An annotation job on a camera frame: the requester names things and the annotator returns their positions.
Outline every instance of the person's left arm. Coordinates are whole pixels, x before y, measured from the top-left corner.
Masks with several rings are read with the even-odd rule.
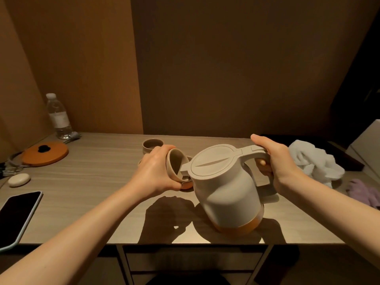
[[[134,207],[166,190],[181,188],[166,173],[166,155],[172,148],[164,145],[146,154],[128,184],[2,273],[0,284],[77,282]]]

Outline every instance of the desk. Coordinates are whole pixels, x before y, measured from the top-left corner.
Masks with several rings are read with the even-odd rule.
[[[44,193],[21,244],[46,242],[126,184],[143,156],[142,142],[153,137],[176,145],[190,156],[216,144],[228,143],[240,148],[252,143],[250,139],[237,138],[84,133],[80,140],[68,144],[69,155],[63,160],[45,167],[26,168],[24,172],[31,175],[31,181],[25,186],[1,187],[0,206],[12,195],[36,190]],[[45,141],[54,139],[50,136]],[[268,183],[254,161],[247,164],[258,185]],[[376,185],[362,172],[346,172],[338,190],[344,193],[344,187],[353,178]],[[194,192],[167,191],[132,210],[108,244],[343,243],[282,196],[278,202],[264,207],[264,219],[257,230],[242,238],[229,239],[213,228]]]

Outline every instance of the dark brown wall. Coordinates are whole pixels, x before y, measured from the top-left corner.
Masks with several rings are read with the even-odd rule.
[[[0,0],[0,162],[52,132],[28,60]]]
[[[142,134],[130,0],[6,0],[41,94],[74,130]]]
[[[380,0],[131,0],[145,134],[326,134]]]

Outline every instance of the plastic bottle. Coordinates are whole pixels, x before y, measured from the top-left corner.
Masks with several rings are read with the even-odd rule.
[[[57,96],[54,93],[48,93],[46,94],[46,97],[48,99],[47,110],[57,137],[59,139],[68,139],[69,134],[73,132],[73,129],[70,126],[70,121],[67,117],[64,105],[57,100]]]

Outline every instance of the person's left hand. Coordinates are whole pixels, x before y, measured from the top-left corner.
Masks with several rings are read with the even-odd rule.
[[[138,189],[142,199],[158,196],[167,190],[179,191],[181,183],[169,178],[166,172],[166,155],[174,145],[155,147],[145,154],[133,175],[130,185]]]

